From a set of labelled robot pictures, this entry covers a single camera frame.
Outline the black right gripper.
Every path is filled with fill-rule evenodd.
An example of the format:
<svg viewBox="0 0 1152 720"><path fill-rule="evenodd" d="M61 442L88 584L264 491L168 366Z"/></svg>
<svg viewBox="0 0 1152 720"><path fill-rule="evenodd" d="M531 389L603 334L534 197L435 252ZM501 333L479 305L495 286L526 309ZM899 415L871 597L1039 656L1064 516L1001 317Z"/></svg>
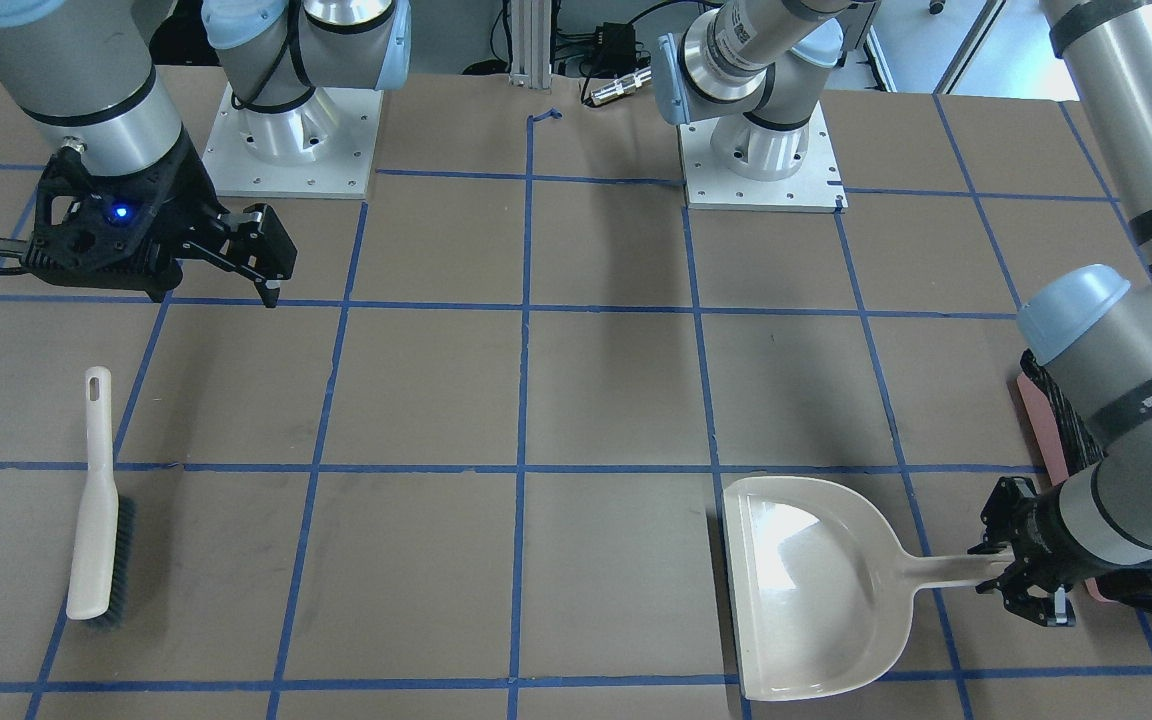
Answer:
<svg viewBox="0 0 1152 720"><path fill-rule="evenodd" d="M189 132L150 167L94 176L76 142L47 161L20 268L61 286L145 291L160 301L182 281L185 243L206 260L247 278L264 306L276 306L291 279L297 247L273 205L223 213Z"/></svg>

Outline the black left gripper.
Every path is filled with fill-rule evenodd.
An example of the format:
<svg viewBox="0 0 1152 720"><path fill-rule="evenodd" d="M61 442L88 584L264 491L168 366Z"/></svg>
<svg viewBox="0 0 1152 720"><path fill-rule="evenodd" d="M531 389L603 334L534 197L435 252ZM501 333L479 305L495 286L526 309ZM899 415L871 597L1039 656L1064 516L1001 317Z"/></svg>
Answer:
<svg viewBox="0 0 1152 720"><path fill-rule="evenodd" d="M1075 541L1059 511L1059 491L1038 493L1028 477L1001 477L980 510L980 541L969 555L1011 551L1010 564L975 584L1005 611L1044 628L1074 628L1070 589L1097 573L1097 558Z"/></svg>

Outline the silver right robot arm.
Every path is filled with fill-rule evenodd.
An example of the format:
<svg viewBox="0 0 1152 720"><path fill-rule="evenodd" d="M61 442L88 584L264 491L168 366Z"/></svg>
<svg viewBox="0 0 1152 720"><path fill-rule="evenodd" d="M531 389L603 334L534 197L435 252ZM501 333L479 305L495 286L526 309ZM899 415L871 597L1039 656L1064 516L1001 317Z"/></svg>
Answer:
<svg viewBox="0 0 1152 720"><path fill-rule="evenodd" d="M397 90L410 68L407 1L205 1L200 20L264 161L316 161L340 132L329 88ZM223 209L131 3L0 1L0 83L51 147L0 275L160 302L200 260L276 306L297 249L265 202Z"/></svg>

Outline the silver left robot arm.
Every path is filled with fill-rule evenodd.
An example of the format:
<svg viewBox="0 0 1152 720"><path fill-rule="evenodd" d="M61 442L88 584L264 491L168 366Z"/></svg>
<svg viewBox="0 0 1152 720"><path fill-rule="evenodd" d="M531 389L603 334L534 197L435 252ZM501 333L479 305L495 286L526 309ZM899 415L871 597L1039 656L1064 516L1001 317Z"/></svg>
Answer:
<svg viewBox="0 0 1152 720"><path fill-rule="evenodd" d="M925 547L980 532L988 483L1074 462L1043 455L1016 388L1015 314L1100 263L1152 300L1152 1L1051 1L1079 104L829 91L850 209L803 219L704 211L698 263L717 462L852 479L890 468ZM1049 370L1102 429L1137 382L1152 318L1117 314Z"/></svg>

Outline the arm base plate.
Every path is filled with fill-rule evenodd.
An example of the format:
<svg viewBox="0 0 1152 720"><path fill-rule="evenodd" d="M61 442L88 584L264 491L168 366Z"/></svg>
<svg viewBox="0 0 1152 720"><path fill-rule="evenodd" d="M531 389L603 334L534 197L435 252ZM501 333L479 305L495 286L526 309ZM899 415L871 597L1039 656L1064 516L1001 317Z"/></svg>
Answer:
<svg viewBox="0 0 1152 720"><path fill-rule="evenodd" d="M198 154L223 197L364 200L385 96L317 88L300 108L262 114L234 108L225 91Z"/></svg>
<svg viewBox="0 0 1152 720"><path fill-rule="evenodd" d="M823 105L805 126L772 131L744 115L679 127L687 204L721 211L849 209Z"/></svg>

